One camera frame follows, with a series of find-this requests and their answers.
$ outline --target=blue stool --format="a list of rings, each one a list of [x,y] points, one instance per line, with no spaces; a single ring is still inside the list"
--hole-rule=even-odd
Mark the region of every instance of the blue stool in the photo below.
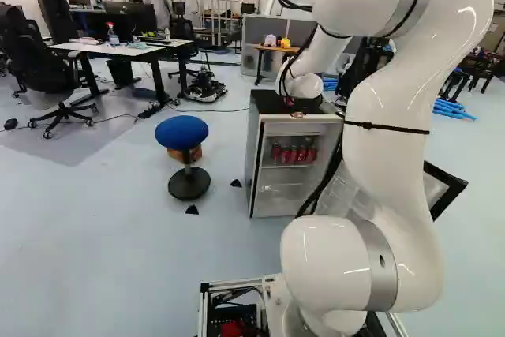
[[[207,171],[191,166],[190,155],[190,150],[200,145],[207,135],[207,124],[194,116],[168,118],[156,127],[155,137],[162,146],[182,152],[185,168],[168,181],[168,192],[176,199],[198,199],[211,184]]]

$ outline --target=black stool base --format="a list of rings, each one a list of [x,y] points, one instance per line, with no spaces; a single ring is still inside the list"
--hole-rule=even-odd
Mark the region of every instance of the black stool base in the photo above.
[[[191,167],[188,175],[179,170],[168,181],[168,192],[179,200],[195,200],[204,195],[211,185],[211,177],[201,167]]]

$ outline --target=yellow object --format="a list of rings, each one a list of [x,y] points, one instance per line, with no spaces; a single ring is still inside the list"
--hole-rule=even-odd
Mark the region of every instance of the yellow object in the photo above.
[[[284,49],[287,49],[288,47],[291,47],[291,41],[289,39],[281,39],[281,47]]]

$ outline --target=red component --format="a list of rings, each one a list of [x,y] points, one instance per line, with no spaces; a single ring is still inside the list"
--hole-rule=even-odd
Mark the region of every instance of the red component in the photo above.
[[[317,159],[317,149],[316,148],[310,148],[309,151],[307,152],[307,159],[306,161],[308,163],[312,163]]]
[[[304,162],[305,160],[307,159],[307,148],[305,146],[301,146],[299,149],[298,149],[298,157],[297,157],[297,161],[298,162]]]
[[[282,163],[287,165],[291,161],[291,149],[289,148],[284,148],[282,150]]]
[[[281,145],[278,144],[277,142],[271,146],[271,154],[270,157],[276,161],[281,157],[282,154],[282,148]]]
[[[298,147],[293,145],[291,147],[290,163],[296,163],[297,160],[298,160]]]
[[[221,337],[241,337],[244,335],[242,326],[237,321],[221,325]]]

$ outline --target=table leg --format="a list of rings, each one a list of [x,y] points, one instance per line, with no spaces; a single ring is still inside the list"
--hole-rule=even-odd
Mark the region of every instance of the table leg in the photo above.
[[[88,83],[90,94],[71,102],[70,105],[72,106],[85,103],[89,100],[97,98],[103,94],[107,94],[109,92],[107,88],[104,88],[102,90],[98,88],[98,85],[96,84],[95,74],[93,73],[92,65],[91,63],[89,63],[89,57],[86,53],[83,53],[82,57],[80,58],[80,64],[82,65],[82,70],[84,71],[84,75],[86,76],[86,82]]]
[[[151,61],[152,79],[155,82],[156,100],[160,106],[164,106],[169,100],[169,96],[165,93],[163,87],[163,79],[161,78],[161,71],[159,70],[158,58],[156,57]]]
[[[184,97],[188,90],[188,78],[185,59],[178,54],[179,62],[179,79],[181,80],[181,96]]]
[[[458,101],[458,96],[461,94],[461,91],[465,88],[466,84],[468,83],[470,77],[467,75],[466,77],[463,77],[461,82],[459,82],[459,87],[452,96],[451,100],[449,100],[452,103],[456,103]]]
[[[479,76],[477,74],[475,74],[472,78],[472,80],[470,81],[470,84],[468,86],[468,92],[472,92],[472,90],[477,86],[477,82],[479,81]]]
[[[449,83],[447,84],[447,87],[443,94],[440,96],[442,99],[447,99],[449,97],[449,94],[451,93],[452,88],[459,83],[461,80],[461,77],[457,74],[452,74],[449,77]]]
[[[167,103],[172,101],[163,87],[163,79],[161,78],[161,71],[159,71],[158,57],[155,57],[150,63],[152,69],[152,79],[155,82],[156,101],[158,104],[151,105],[147,110],[140,112],[138,114],[139,118],[150,118],[156,112],[160,112]]]
[[[486,83],[484,83],[484,86],[482,86],[482,88],[481,88],[481,94],[484,94],[486,92],[486,89],[488,88],[489,83],[492,80],[492,77],[493,77],[493,75],[491,74],[491,76],[486,80]]]
[[[263,77],[261,76],[261,61],[263,60],[263,51],[259,51],[258,54],[258,69],[256,71],[256,81],[254,82],[254,85],[257,86],[260,84],[261,80]]]

